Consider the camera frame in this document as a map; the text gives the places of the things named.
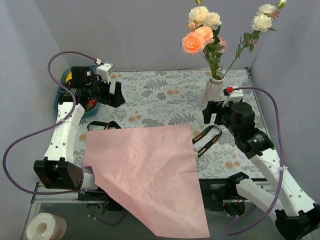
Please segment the pink rose flower stem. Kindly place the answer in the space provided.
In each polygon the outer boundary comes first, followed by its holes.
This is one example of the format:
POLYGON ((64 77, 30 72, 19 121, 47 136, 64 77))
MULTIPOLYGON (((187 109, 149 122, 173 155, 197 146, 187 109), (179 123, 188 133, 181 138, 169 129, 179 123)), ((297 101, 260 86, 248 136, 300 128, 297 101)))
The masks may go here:
POLYGON ((226 52, 228 49, 227 42, 222 37, 219 37, 218 39, 219 39, 219 43, 216 45, 213 53, 215 75, 217 74, 218 70, 221 68, 220 67, 221 57, 223 53, 226 52))

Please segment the orange rose flower stem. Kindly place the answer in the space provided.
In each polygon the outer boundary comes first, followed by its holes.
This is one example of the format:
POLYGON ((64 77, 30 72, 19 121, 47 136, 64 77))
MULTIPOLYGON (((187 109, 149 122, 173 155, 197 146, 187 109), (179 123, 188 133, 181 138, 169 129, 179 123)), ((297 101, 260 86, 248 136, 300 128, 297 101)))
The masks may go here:
POLYGON ((213 30, 208 26, 196 27, 196 23, 191 21, 187 25, 188 34, 181 40, 182 51, 188 55, 204 53, 204 58, 209 65, 211 76, 217 75, 217 63, 215 60, 217 46, 213 30))

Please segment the purple pink wrapping paper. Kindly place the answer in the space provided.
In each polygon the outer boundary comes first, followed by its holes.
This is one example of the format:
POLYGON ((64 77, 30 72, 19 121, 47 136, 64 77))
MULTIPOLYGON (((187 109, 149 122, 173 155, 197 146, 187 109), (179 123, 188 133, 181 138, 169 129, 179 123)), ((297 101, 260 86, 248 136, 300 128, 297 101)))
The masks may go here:
POLYGON ((210 236, 188 124, 89 131, 83 164, 154 235, 210 236))

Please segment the white rose flower stem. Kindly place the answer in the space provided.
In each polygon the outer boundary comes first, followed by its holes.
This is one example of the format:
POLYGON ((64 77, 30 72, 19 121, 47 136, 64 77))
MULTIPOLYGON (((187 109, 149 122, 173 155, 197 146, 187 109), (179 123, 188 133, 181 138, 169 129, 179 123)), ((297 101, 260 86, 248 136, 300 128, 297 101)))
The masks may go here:
POLYGON ((213 30, 215 37, 214 44, 219 43, 219 33, 221 30, 221 17, 216 12, 210 12, 206 6, 203 5, 201 0, 196 0, 196 7, 192 8, 188 13, 188 23, 195 22, 196 27, 210 27, 213 30))

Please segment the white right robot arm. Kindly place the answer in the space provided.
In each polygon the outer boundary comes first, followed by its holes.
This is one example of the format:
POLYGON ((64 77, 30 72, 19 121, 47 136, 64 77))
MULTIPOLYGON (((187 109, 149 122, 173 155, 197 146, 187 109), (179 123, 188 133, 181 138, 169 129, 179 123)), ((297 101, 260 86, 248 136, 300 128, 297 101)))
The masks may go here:
POLYGON ((245 102, 209 101, 202 111, 204 122, 225 126, 233 135, 238 149, 260 170, 275 191, 272 195, 242 174, 226 186, 232 199, 240 196, 250 200, 275 222, 286 240, 299 240, 320 226, 320 206, 295 181, 282 163, 269 137, 256 127, 255 112, 245 102))

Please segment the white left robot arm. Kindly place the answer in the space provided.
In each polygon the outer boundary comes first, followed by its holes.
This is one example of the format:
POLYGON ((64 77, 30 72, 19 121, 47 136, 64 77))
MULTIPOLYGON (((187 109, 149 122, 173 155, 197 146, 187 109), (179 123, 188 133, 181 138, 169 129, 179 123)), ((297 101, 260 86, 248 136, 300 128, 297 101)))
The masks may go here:
POLYGON ((95 200, 106 196, 106 187, 95 183, 93 174, 85 173, 74 162, 74 144, 85 107, 90 100, 118 108, 126 101, 121 82, 96 83, 91 87, 62 89, 57 105, 57 126, 42 160, 35 161, 33 169, 47 189, 89 190, 95 200))

